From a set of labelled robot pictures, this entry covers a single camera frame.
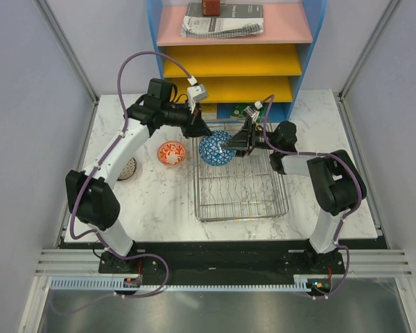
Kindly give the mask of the blue triangle pattern bowl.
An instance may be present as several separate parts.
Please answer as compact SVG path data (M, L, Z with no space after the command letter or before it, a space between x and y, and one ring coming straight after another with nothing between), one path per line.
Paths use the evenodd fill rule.
M198 145L199 156L213 167L225 166L236 155L234 149L222 147L222 144L231 138L232 136L224 130L214 130L211 136L204 136L201 139Z

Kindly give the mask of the brown dotted pattern bowl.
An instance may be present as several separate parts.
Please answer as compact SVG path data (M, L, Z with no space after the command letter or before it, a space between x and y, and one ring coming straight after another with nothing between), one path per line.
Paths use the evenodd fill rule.
M136 170L137 170L137 161L134 157L132 157L128 160L127 164L122 169L117 180L118 181L128 180L136 173Z

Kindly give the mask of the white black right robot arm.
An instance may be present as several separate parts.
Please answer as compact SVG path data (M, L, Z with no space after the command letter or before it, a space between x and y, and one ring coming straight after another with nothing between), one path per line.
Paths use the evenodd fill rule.
M272 132L268 132L265 125L258 126L247 120L220 147L234 150L241 157L256 148L271 150L269 159L274 172L310 179L320 213L308 239L308 252L303 262L308 271L319 273L329 264L327 254L338 247L344 219L358 209L367 192L346 151L299 152L296 143L297 127L290 121L283 121Z

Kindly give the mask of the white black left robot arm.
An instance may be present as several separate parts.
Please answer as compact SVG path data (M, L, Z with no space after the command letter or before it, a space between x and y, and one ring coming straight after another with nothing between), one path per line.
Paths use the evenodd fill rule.
M121 206L113 188L134 152L162 126L178 127L186 138L211 135L200 107L208 97L206 88L194 77L189 83L185 105L177 105L171 101L172 83L150 80L146 94L130 107L122 107L122 127L105 150L82 171L71 170L66 176L70 222L89 225L124 273L133 272L139 261L132 252L135 243L119 221Z

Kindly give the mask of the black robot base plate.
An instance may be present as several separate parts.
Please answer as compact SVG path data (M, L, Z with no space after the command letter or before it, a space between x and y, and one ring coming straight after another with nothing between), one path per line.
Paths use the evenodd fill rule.
M313 255L305 240L141 242L137 253L148 257L129 262L100 254L103 247L96 243L63 243L60 247L91 255L98 261L99 273L139 273L158 285L289 283L295 275L336 277L344 273L346 259L344 250L323 257Z

